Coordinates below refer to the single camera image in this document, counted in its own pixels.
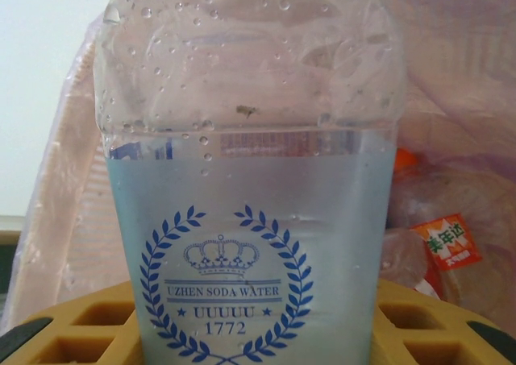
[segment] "crown emblem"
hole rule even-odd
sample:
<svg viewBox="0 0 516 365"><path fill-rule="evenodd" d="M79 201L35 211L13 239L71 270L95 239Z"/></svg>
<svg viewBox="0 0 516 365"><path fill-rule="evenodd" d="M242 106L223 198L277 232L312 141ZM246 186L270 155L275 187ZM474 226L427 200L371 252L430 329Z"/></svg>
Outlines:
<svg viewBox="0 0 516 365"><path fill-rule="evenodd" d="M260 253L250 243L225 240L220 234L216 240L190 244L183 256L201 275L242 275L258 261Z"/></svg>

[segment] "orange packaging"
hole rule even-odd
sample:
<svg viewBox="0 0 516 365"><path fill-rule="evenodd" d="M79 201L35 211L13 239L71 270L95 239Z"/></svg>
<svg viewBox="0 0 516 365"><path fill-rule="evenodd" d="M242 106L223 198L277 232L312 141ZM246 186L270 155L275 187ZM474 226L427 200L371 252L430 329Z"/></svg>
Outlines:
<svg viewBox="0 0 516 365"><path fill-rule="evenodd" d="M441 271L461 268L482 260L473 236L460 214L438 218L412 229L425 240Z"/></svg>

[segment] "white wall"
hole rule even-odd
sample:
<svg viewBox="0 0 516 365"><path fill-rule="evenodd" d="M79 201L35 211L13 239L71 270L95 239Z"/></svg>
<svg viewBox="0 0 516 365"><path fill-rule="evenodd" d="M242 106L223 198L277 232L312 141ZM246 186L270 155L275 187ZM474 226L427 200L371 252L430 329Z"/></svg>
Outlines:
<svg viewBox="0 0 516 365"><path fill-rule="evenodd" d="M0 1L0 230L22 224L63 80L108 1Z"/></svg>

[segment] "laurel wreath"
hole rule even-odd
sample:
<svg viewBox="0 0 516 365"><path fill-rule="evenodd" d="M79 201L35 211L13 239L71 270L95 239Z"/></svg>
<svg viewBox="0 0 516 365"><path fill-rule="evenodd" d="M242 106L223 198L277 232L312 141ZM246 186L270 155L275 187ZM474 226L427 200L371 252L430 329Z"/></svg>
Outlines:
<svg viewBox="0 0 516 365"><path fill-rule="evenodd" d="M311 273L311 267L306 266L306 254L301 254L299 251L299 242L290 243L290 232L285 230L283 235L279 234L279 224L276 219L273 219L271 225L268 226L267 218L264 212L260 211L258 219L254 219L251 208L246 205L244 213L235 212L237 218L242 218L240 223L242 227L254 225L251 228L252 232L262 233L261 238L268 240L272 248L279 250L277 254L285 260L284 266L290 270L287 274L291 280L289 288L289 303L285 305L285 312L281 314L280 321L274 324L274 327L267 331L264 335L259 336L256 340L251 340L243 345L242 353L233 355L231 357L223 357L211 353L210 348L203 341L197 341L194 337L187 336L187 334L177 328L176 323L172 318L164 312L164 305L161 302L160 294L156 294L159 290L159 284L155 283L160 277L158 272L154 272L161 267L159 260L164 257L163 251L169 249L172 243L167 240L178 240L181 236L178 233L187 233L190 228L186 226L189 224L193 227L199 227L201 224L195 218L203 218L205 213L195 213L195 208L192 205L186 214L186 220L181 220L179 212L174 216L174 227L169 228L166 220L163 221L161 229L163 236L159 236L158 232L152 232L152 241L147 241L145 247L148 256L142 253L142 260L144 265L140 265L140 270L143 279L140 279L144 291L142 295L148 303L145 307L149 314L151 314L151 323L159 328L158 335L163 339L170 340L167 346L171 349L182 349L179 352L181 357L189 357L195 355L192 359L193 363L200 363L207 357L218 359L216 365L230 363L239 365L235 360L246 357L252 362L263 362L261 356L274 356L276 353L273 349L284 349L288 345L283 341L296 338L298 335L292 330L299 329L305 325L305 322L298 319L306 316L310 309L306 308L312 299L311 295L306 295L314 285L313 281L307 281Z"/></svg>

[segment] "water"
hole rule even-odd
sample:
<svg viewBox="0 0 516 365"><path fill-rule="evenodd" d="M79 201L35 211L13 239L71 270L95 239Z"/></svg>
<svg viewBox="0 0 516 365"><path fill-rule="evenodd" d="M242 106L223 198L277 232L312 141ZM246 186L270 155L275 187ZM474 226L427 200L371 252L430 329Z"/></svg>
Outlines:
<svg viewBox="0 0 516 365"><path fill-rule="evenodd" d="M383 138L125 138L152 150L108 160L147 364L368 363L394 157Z"/></svg>

